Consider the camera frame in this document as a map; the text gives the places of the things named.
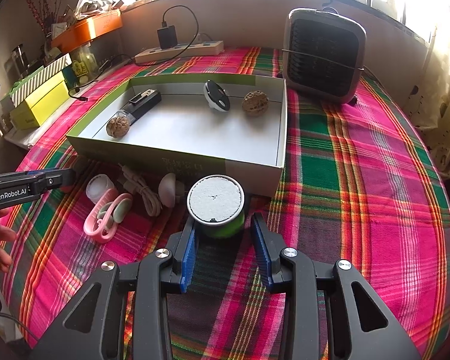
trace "white mushroom-shaped object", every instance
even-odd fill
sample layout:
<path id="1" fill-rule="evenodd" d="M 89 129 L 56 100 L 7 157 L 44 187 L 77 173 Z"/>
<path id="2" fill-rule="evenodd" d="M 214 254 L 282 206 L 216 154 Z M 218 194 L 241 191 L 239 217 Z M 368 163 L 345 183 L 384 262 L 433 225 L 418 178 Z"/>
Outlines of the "white mushroom-shaped object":
<path id="1" fill-rule="evenodd" d="M 166 207 L 175 207 L 175 203 L 185 195 L 185 185 L 176 180 L 175 173 L 168 173 L 160 181 L 158 186 L 158 196 Z"/>

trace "blue gripper pad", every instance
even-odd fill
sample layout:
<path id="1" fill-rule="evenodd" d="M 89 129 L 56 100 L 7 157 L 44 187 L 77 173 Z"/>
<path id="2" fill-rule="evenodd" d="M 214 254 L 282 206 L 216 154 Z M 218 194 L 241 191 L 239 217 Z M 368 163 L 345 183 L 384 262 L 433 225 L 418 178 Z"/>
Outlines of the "blue gripper pad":
<path id="1" fill-rule="evenodd" d="M 180 278 L 180 290 L 182 293 L 187 292 L 193 276 L 193 268 L 195 267 L 195 259 L 197 257 L 198 243 L 195 240 L 195 229 L 193 228 L 188 238 L 187 247 L 183 255 L 182 271 Z"/>
<path id="2" fill-rule="evenodd" d="M 263 239 L 262 229 L 260 228 L 259 218 L 253 215 L 250 221 L 250 233 L 253 240 L 253 247 L 255 248 L 255 257 L 257 259 L 260 278 L 263 285 L 270 290 L 273 285 L 272 280 L 272 261 Z"/>

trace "plaid tablecloth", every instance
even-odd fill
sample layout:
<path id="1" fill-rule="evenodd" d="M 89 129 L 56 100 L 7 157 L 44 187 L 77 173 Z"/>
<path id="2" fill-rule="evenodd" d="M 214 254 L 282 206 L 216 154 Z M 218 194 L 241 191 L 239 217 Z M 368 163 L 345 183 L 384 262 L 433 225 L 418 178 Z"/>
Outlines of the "plaid tablecloth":
<path id="1" fill-rule="evenodd" d="M 125 66 L 90 89 L 87 103 L 75 102 L 18 170 L 63 166 L 74 154 L 65 133 L 129 77 L 275 75 L 280 61 L 278 51 L 239 48 L 156 67 Z M 314 260 L 349 259 L 428 359 L 450 330 L 449 203 L 423 143 L 380 85 L 364 77 L 357 94 L 352 107 L 311 102 L 288 91 L 282 180 L 275 198 L 255 198 L 251 211 L 261 211 L 271 230 Z M 1 287 L 11 312 L 37 336 L 101 262 L 141 259 L 163 247 L 186 218 L 183 204 L 149 218 L 136 199 L 113 240 L 94 243 L 83 233 L 93 207 L 84 191 L 97 173 L 114 179 L 119 171 L 90 161 L 70 194 L 54 190 L 15 207 L 1 221 L 18 232 L 16 242 L 6 245 L 14 264 L 9 274 L 0 274 Z M 153 177 L 149 181 L 157 183 Z M 277 357 L 284 296 L 265 293 L 247 232 L 228 241 L 202 242 L 188 292 L 169 296 L 168 305 L 176 359 Z M 130 306 L 128 312 L 126 356 L 131 353 Z M 25 338 L 35 344 L 27 333 Z M 321 345 L 325 358 L 326 339 Z"/>

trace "curtain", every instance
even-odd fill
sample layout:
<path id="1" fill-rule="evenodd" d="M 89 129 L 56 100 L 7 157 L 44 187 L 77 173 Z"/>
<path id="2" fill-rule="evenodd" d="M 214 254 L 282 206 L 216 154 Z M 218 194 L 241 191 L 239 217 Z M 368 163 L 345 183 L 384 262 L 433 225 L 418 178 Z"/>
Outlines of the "curtain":
<path id="1" fill-rule="evenodd" d="M 442 177 L 450 179 L 450 10 L 436 19 L 418 83 L 399 104 L 420 133 Z"/>

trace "white cable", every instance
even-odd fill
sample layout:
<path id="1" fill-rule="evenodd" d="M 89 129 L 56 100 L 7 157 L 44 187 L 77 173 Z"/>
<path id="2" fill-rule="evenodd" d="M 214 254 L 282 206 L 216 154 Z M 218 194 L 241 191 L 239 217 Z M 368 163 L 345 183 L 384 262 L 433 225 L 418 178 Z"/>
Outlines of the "white cable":
<path id="1" fill-rule="evenodd" d="M 147 214 L 149 214 L 149 216 L 159 216 L 160 211 L 162 210 L 162 204 L 158 198 L 158 194 L 153 192 L 145 180 L 132 171 L 128 166 L 120 166 L 122 167 L 123 175 L 127 181 L 133 185 L 135 189 L 134 192 L 137 192 L 142 196 Z"/>

